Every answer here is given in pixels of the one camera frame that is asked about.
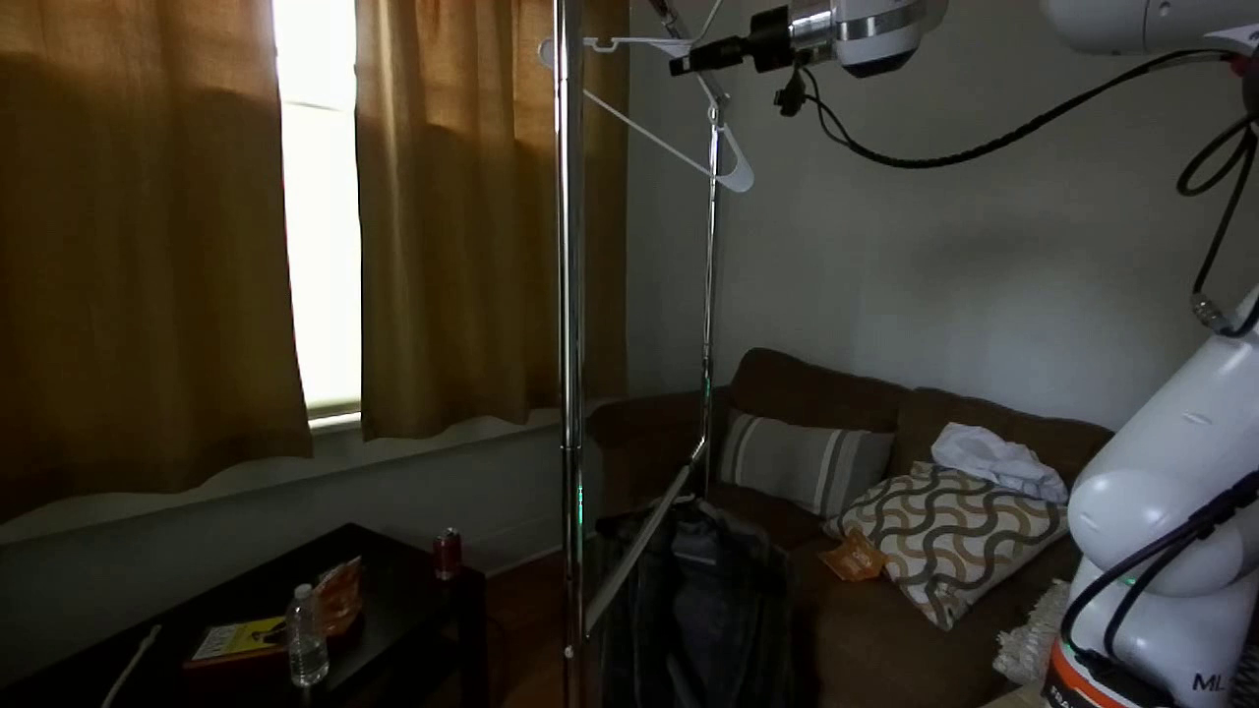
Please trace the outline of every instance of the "coffee table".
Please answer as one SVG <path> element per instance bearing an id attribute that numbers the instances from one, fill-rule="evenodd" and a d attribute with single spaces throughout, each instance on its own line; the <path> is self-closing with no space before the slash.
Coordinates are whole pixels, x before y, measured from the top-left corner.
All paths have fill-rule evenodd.
<path id="1" fill-rule="evenodd" d="M 214 675 L 187 672 L 187 659 L 210 624 L 284 613 L 301 583 L 355 553 L 361 558 L 361 623 L 335 644 L 335 669 L 315 703 L 427 703 L 443 686 L 461 680 L 461 703 L 486 708 L 486 575 L 465 568 L 454 583 L 443 583 L 435 553 L 355 523 L 7 686 L 0 703 L 102 703 L 154 631 L 150 650 L 116 692 L 116 708 L 301 703 L 284 659 Z"/>

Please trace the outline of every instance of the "couch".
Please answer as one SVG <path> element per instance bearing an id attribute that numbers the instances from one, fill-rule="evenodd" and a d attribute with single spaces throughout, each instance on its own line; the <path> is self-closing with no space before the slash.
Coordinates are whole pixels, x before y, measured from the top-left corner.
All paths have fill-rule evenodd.
<path id="1" fill-rule="evenodd" d="M 660 392 L 592 412 L 603 515 L 642 510 L 669 488 L 701 438 L 696 404 L 696 392 Z M 986 423 L 1003 442 L 1029 446 L 1066 484 L 1110 442 L 1102 423 L 860 379 L 780 349 L 748 349 L 736 379 L 715 389 L 715 472 L 728 464 L 721 457 L 734 457 L 726 446 L 740 415 L 789 430 L 879 433 L 890 442 L 879 481 L 909 476 L 916 460 L 930 460 L 947 419 Z M 1000 634 L 1025 624 L 1047 587 L 1069 577 L 1077 564 L 1062 531 L 1029 568 L 975 596 L 955 624 L 940 631 L 892 577 L 844 583 L 823 564 L 823 552 L 836 552 L 845 535 L 840 519 L 734 481 L 715 481 L 705 499 L 765 527 L 790 558 L 799 658 L 823 708 L 979 708 L 1012 692 L 1014 686 L 993 669 Z"/>

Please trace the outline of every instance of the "brown curtain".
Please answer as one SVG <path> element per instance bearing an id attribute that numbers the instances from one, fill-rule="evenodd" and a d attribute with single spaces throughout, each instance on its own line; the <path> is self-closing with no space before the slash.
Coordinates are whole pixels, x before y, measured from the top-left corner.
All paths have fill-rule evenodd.
<path id="1" fill-rule="evenodd" d="M 267 0 L 0 4 L 0 519 L 309 454 Z"/>
<path id="2" fill-rule="evenodd" d="M 558 392 L 551 0 L 359 0 L 368 438 L 520 419 Z M 625 31 L 622 0 L 587 4 Z M 625 58 L 587 61 L 625 103 Z M 587 127 L 587 381 L 625 370 L 625 134 Z"/>

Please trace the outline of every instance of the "throw pillow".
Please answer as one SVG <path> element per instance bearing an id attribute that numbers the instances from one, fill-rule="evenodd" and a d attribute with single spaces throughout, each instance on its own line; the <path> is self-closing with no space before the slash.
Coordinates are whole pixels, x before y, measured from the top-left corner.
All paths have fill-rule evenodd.
<path id="1" fill-rule="evenodd" d="M 1062 509 L 930 460 L 856 499 L 844 527 L 879 544 L 885 575 L 940 631 L 1066 531 Z"/>
<path id="2" fill-rule="evenodd" d="M 721 481 L 840 519 L 883 476 L 892 433 L 808 430 L 777 415 L 734 415 Z"/>

